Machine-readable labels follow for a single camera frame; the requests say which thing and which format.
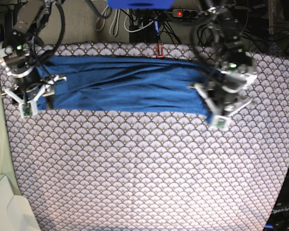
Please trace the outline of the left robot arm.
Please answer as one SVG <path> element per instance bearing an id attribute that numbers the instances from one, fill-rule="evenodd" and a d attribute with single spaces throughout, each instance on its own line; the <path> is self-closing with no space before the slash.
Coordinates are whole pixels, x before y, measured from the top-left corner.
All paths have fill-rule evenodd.
<path id="1" fill-rule="evenodd" d="M 246 55 L 241 38 L 241 26 L 231 14 L 229 0 L 201 0 L 199 24 L 206 25 L 213 37 L 216 50 L 214 64 L 209 64 L 197 51 L 195 56 L 210 67 L 204 83 L 190 85 L 203 98 L 214 115 L 231 116 L 251 103 L 241 99 L 239 92 L 257 79 L 255 60 Z"/>

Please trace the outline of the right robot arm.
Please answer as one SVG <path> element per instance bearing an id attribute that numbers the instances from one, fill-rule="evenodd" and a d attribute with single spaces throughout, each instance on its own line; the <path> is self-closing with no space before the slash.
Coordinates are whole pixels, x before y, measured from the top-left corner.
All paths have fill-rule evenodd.
<path id="1" fill-rule="evenodd" d="M 8 38 L 0 42 L 0 65 L 14 79 L 14 87 L 4 89 L 4 93 L 13 99 L 21 116 L 36 115 L 41 97 L 51 106 L 56 83 L 66 79 L 50 74 L 44 66 L 64 37 L 66 21 L 62 5 L 62 0 L 30 0 L 19 10 Z M 36 46 L 43 45 L 39 33 L 48 23 L 52 6 L 56 6 L 60 14 L 59 38 L 51 50 L 38 55 Z"/>

